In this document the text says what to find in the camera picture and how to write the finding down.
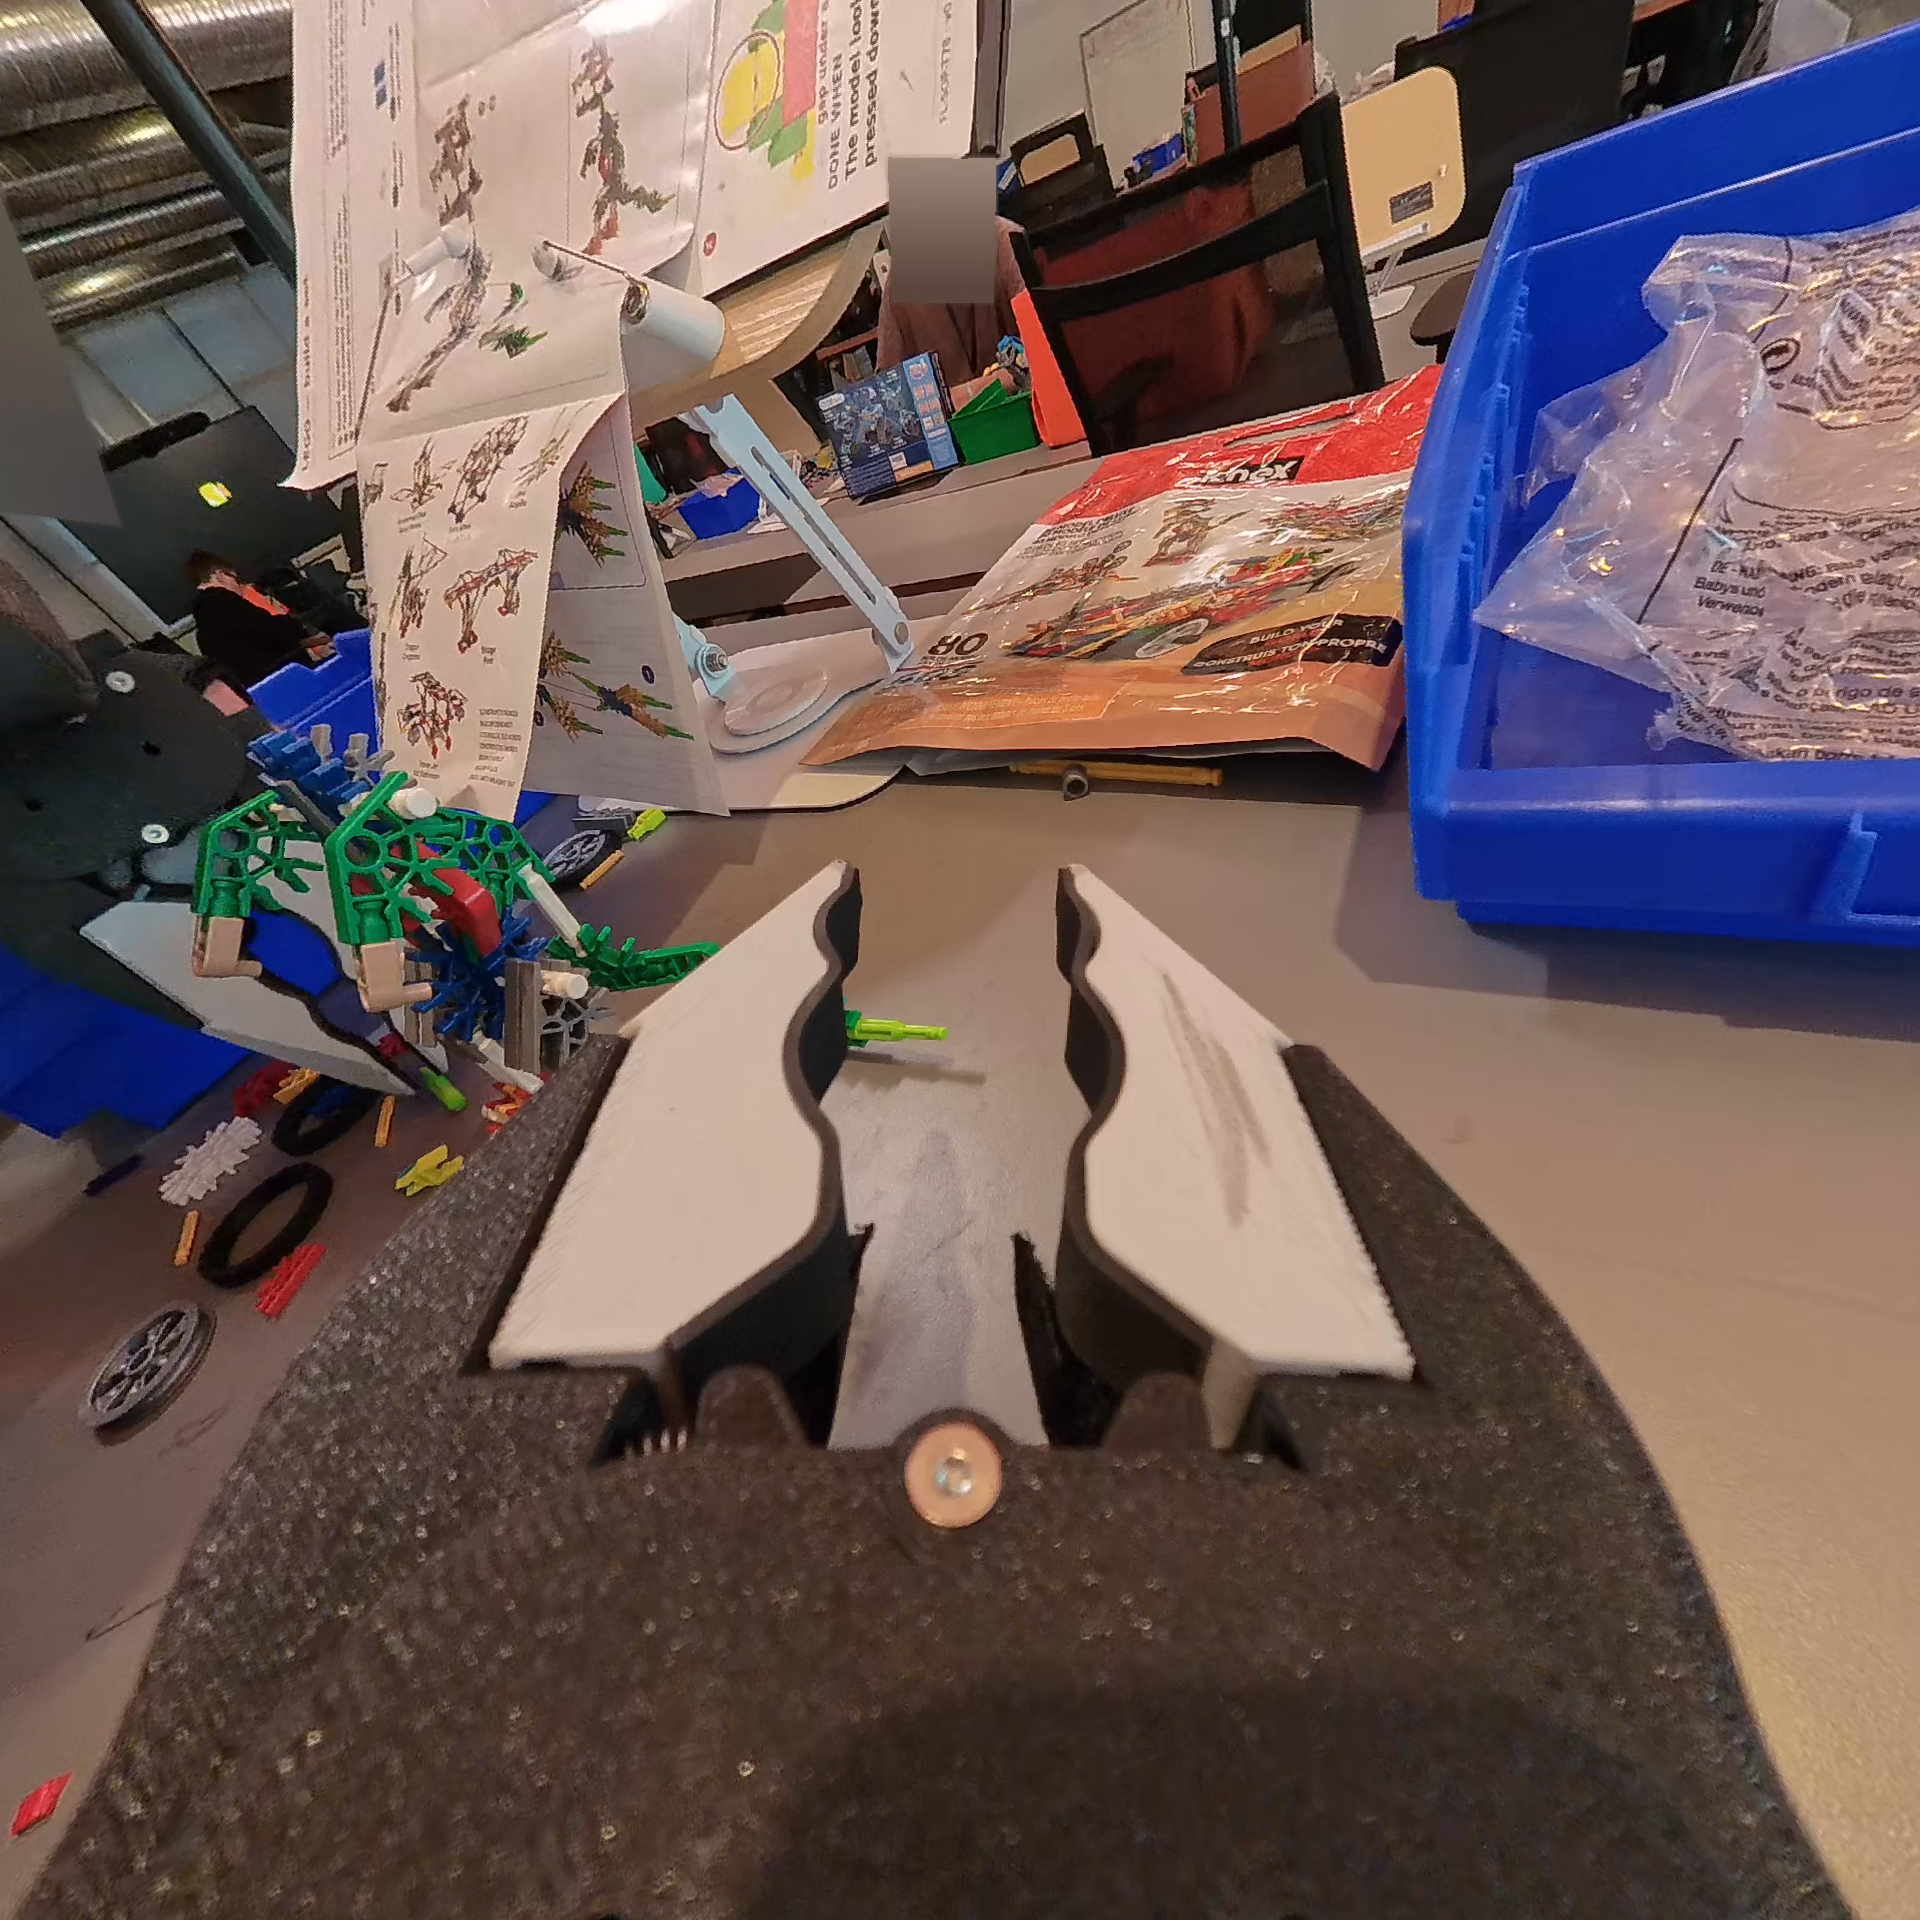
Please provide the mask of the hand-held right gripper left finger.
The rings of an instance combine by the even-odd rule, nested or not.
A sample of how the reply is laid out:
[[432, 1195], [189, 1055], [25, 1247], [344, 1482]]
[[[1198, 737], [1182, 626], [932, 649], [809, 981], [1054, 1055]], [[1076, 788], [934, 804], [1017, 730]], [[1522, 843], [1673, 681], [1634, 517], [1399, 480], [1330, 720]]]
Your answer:
[[837, 1359], [857, 1301], [825, 1093], [848, 1060], [857, 868], [825, 867], [649, 1004], [489, 1340], [497, 1373], [616, 1369], [672, 1404]]

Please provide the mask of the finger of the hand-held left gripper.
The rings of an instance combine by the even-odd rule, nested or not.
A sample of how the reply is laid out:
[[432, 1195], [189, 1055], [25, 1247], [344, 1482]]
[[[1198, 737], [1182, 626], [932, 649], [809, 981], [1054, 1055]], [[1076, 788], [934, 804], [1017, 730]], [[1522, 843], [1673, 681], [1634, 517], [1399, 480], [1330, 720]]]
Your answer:
[[85, 925], [85, 940], [94, 949], [188, 1010], [215, 1041], [382, 1097], [410, 1093], [372, 1041], [321, 1015], [314, 995], [263, 971], [250, 977], [194, 971], [194, 932], [191, 907], [162, 900], [122, 900]]

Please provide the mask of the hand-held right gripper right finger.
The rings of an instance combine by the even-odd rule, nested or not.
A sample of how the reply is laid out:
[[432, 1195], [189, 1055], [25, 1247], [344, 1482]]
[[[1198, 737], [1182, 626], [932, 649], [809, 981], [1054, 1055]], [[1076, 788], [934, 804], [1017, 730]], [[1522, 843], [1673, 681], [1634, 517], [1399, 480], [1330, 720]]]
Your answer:
[[1279, 1376], [1410, 1383], [1294, 1041], [1089, 867], [1060, 868], [1056, 932], [1088, 1105], [1050, 1282], [1068, 1351], [1116, 1394], [1183, 1376], [1204, 1411]]

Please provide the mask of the blue plastic bin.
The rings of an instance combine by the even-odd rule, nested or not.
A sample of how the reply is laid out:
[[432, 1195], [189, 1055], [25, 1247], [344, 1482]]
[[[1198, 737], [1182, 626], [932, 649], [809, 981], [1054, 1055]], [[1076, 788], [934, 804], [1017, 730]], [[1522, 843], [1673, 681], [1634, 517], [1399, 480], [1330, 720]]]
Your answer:
[[[317, 897], [278, 892], [254, 923], [250, 953], [268, 977], [320, 1000], [336, 1026], [372, 1041], [344, 981]], [[113, 1116], [159, 1128], [249, 1055], [215, 1041], [182, 1008], [125, 968], [29, 968], [4, 952], [2, 1105], [42, 1136]]]
[[1525, 160], [1485, 240], [1404, 535], [1412, 875], [1465, 921], [1916, 949], [1916, 768], [1648, 744], [1654, 692], [1477, 621], [1545, 524], [1541, 412], [1656, 344], [1642, 279], [1686, 233], [1916, 209], [1906, 26]]

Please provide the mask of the colourful toy construction model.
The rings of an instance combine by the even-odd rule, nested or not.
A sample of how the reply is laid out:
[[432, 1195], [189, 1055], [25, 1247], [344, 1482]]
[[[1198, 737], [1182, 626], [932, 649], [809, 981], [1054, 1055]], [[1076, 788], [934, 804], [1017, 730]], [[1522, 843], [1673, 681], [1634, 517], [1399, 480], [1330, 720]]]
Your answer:
[[317, 897], [367, 1015], [415, 1055], [447, 1042], [536, 1093], [613, 992], [544, 964], [551, 940], [586, 923], [524, 833], [386, 772], [362, 737], [337, 752], [321, 727], [269, 731], [247, 755], [257, 794], [200, 833], [194, 916], [245, 916], [257, 963], [254, 923], [278, 892]]

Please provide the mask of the white snowflake connector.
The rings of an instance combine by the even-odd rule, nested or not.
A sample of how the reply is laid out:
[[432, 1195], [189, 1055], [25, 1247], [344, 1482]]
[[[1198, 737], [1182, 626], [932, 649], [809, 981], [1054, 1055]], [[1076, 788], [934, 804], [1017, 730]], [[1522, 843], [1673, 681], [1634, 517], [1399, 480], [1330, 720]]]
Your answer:
[[176, 1209], [194, 1209], [254, 1157], [260, 1138], [260, 1123], [249, 1116], [217, 1123], [164, 1173], [159, 1201]]

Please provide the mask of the green and lime connector cluster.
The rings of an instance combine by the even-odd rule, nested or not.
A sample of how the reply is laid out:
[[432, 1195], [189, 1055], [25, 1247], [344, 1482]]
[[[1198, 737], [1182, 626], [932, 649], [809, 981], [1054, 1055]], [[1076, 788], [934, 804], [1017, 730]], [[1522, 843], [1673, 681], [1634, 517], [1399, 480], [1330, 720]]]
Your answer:
[[[591, 991], [640, 992], [672, 987], [704, 963], [720, 953], [717, 945], [672, 945], [642, 949], [633, 940], [613, 945], [613, 928], [578, 928], [570, 935], [551, 940], [541, 953], [549, 970], [576, 975]], [[845, 1008], [844, 1025], [848, 1042], [863, 1050], [872, 1042], [946, 1042], [941, 1025], [911, 1025], [892, 1018], [863, 1015]]]

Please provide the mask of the yellow rod with grey connector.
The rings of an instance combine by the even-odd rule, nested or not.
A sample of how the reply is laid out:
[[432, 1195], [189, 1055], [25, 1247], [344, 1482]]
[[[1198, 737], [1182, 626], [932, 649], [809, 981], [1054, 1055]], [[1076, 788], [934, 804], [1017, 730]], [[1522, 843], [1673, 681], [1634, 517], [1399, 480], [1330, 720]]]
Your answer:
[[1085, 800], [1100, 786], [1212, 792], [1224, 785], [1222, 768], [1175, 760], [1014, 760], [1006, 772], [1054, 785], [1065, 800]]

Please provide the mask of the grey toy wheel hub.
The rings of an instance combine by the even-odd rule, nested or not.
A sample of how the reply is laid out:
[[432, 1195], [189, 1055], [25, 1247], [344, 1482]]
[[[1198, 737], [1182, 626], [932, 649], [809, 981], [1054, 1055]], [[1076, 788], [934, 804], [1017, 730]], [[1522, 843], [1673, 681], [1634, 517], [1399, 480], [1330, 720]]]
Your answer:
[[217, 1320], [200, 1304], [158, 1308], [103, 1359], [79, 1404], [79, 1428], [106, 1441], [158, 1417], [199, 1372], [215, 1332]]

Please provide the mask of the large model picture poster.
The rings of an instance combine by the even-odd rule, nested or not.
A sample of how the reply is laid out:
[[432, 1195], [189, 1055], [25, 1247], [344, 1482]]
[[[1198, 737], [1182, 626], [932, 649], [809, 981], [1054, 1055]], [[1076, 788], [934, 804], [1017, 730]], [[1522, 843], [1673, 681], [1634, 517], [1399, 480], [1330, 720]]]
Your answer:
[[629, 351], [713, 311], [716, 5], [292, 5], [292, 489], [352, 480], [378, 745], [436, 803], [728, 804], [637, 489]]

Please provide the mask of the pale metal stand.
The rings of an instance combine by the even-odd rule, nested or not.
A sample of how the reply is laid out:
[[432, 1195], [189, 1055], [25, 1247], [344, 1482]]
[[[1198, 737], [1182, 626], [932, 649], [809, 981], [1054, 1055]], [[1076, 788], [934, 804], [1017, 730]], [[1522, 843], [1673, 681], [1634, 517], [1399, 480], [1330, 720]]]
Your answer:
[[705, 434], [716, 453], [800, 539], [815, 569], [832, 578], [865, 624], [878, 653], [878, 663], [854, 663], [849, 635], [814, 635], [732, 658], [716, 640], [676, 617], [680, 656], [695, 689], [709, 703], [709, 744], [726, 756], [768, 752], [815, 727], [857, 692], [892, 679], [911, 661], [913, 640], [893, 591], [857, 555], [735, 396], [692, 407], [682, 421]]

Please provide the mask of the blue printed box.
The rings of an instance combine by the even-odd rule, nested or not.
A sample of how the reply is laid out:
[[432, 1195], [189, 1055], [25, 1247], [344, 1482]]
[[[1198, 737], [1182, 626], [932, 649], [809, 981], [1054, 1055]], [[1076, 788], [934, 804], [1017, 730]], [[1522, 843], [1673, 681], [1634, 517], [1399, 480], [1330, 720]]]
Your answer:
[[845, 495], [870, 500], [958, 469], [950, 399], [934, 352], [917, 352], [818, 401]]

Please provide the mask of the small green box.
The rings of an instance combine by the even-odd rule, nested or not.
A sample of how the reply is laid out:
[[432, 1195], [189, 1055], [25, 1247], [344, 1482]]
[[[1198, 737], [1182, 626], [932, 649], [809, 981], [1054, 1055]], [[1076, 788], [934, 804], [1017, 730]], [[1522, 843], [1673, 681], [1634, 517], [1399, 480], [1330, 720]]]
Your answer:
[[1030, 393], [1002, 377], [983, 377], [970, 399], [950, 413], [950, 442], [967, 466], [994, 465], [1040, 445]]

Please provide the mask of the clear plastic parts bag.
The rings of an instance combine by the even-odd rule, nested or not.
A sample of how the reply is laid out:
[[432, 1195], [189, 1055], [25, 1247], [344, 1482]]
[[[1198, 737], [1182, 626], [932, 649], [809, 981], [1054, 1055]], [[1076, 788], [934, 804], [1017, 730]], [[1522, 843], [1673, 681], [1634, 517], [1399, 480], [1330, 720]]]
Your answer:
[[1917, 756], [1917, 212], [1701, 233], [1634, 365], [1542, 410], [1568, 480], [1477, 621], [1650, 689], [1650, 738], [1752, 762]]

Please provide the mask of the black mesh chair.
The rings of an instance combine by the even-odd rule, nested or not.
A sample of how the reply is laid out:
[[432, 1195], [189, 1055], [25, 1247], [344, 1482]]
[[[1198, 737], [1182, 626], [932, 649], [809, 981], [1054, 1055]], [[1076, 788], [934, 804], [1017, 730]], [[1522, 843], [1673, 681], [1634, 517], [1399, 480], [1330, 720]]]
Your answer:
[[1333, 95], [1013, 247], [1100, 457], [1385, 384]]

